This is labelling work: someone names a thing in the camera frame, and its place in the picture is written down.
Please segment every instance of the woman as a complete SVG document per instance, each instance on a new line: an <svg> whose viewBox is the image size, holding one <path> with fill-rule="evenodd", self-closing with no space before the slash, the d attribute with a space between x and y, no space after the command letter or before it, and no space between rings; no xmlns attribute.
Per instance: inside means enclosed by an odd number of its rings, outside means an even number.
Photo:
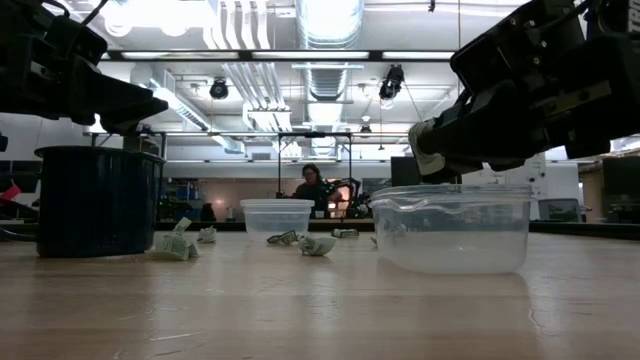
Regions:
<svg viewBox="0 0 640 360"><path fill-rule="evenodd" d="M340 192L322 179L320 169L315 164L307 164L302 167L304 184L301 184L293 194L295 199L305 199L315 201L315 206L311 212L311 217L315 217L316 211L324 211L327 215L329 202L338 202L342 199Z"/></svg>

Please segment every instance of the plastic tub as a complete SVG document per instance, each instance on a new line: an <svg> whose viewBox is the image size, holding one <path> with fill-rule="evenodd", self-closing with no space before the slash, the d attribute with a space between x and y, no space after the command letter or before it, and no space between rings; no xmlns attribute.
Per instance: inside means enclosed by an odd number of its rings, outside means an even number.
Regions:
<svg viewBox="0 0 640 360"><path fill-rule="evenodd" d="M38 149L43 158L38 254L142 253L153 244L161 158L88 146Z"/></svg>
<svg viewBox="0 0 640 360"><path fill-rule="evenodd" d="M255 199L242 200L247 232L252 240L265 241L273 235L295 230L305 234L309 215L315 203L311 200Z"/></svg>
<svg viewBox="0 0 640 360"><path fill-rule="evenodd" d="M505 273L527 254L529 185L419 185L372 195L382 256L424 273Z"/></svg>

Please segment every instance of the table surface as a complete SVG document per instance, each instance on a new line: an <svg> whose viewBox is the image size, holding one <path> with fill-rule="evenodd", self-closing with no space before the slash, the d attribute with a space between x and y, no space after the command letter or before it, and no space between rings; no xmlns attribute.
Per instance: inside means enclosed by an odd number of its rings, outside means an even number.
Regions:
<svg viewBox="0 0 640 360"><path fill-rule="evenodd" d="M187 262L0 243L0 359L637 359L640 243L531 234L509 275L423 275L219 233Z"/></svg>

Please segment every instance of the red object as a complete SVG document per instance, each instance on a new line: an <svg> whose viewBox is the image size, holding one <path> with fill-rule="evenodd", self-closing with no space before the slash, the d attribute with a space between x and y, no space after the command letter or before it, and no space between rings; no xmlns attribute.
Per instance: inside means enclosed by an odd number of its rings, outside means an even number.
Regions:
<svg viewBox="0 0 640 360"><path fill-rule="evenodd" d="M18 196L22 191L17 185L13 185L7 191L5 191L2 195L0 195L0 199L4 200L13 200L16 196Z"/></svg>

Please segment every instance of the black bucket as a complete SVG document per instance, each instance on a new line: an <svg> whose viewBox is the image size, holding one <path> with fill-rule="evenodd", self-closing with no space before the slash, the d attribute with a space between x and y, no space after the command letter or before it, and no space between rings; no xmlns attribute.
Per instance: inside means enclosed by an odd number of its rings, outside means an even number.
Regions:
<svg viewBox="0 0 640 360"><path fill-rule="evenodd" d="M120 149L55 146L43 158L38 254L137 254L153 244L164 160Z"/></svg>

